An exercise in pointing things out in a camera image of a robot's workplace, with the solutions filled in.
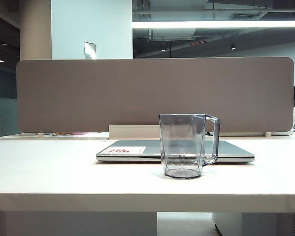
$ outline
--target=pitcher handle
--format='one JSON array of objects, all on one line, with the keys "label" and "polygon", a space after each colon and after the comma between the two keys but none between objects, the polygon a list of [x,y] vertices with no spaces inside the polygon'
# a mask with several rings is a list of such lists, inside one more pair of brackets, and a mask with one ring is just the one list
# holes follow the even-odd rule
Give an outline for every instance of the pitcher handle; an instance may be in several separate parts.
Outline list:
[{"label": "pitcher handle", "polygon": [[212,149],[212,155],[210,157],[204,158],[204,164],[203,166],[206,166],[208,164],[213,164],[217,162],[218,159],[218,141],[220,137],[220,119],[217,117],[213,117],[210,115],[205,115],[205,119],[208,119],[214,123],[214,130],[213,130],[213,149]]}]

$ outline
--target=white wall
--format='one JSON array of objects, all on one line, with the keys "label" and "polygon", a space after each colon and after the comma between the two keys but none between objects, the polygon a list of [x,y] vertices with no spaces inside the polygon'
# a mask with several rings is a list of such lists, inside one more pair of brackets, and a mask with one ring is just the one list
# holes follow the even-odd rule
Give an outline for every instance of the white wall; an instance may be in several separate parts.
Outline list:
[{"label": "white wall", "polygon": [[52,59],[84,59],[84,41],[98,59],[132,58],[132,0],[51,0]]},{"label": "white wall", "polygon": [[295,86],[295,42],[267,46],[246,51],[232,51],[219,57],[290,57],[294,61],[294,86]]}]

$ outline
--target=gray divider panel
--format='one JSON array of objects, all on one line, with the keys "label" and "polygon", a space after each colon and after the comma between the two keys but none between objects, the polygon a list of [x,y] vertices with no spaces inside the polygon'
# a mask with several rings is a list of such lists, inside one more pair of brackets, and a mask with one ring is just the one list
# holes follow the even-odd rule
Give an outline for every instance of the gray divider panel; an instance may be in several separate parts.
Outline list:
[{"label": "gray divider panel", "polygon": [[102,132],[206,113],[222,132],[288,131],[293,85],[290,58],[25,60],[18,121],[23,132]]}]

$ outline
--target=floor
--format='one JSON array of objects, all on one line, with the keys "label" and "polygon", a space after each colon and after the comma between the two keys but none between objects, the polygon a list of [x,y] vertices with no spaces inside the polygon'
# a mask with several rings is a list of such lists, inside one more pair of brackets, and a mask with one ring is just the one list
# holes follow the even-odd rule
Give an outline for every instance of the floor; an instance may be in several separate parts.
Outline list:
[{"label": "floor", "polygon": [[221,236],[212,213],[158,212],[157,236]]}]

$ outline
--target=ceiling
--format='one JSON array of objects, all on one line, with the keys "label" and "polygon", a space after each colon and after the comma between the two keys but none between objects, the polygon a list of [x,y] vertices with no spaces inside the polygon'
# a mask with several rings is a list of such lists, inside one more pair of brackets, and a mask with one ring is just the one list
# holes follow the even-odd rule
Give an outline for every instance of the ceiling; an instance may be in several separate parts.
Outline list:
[{"label": "ceiling", "polygon": [[[133,21],[295,20],[295,12],[288,12],[295,10],[295,0],[132,0],[132,6]],[[183,57],[194,52],[210,57],[229,51],[232,42],[245,44],[237,50],[247,50],[287,40],[295,41],[295,30],[133,29],[133,57]]]}]

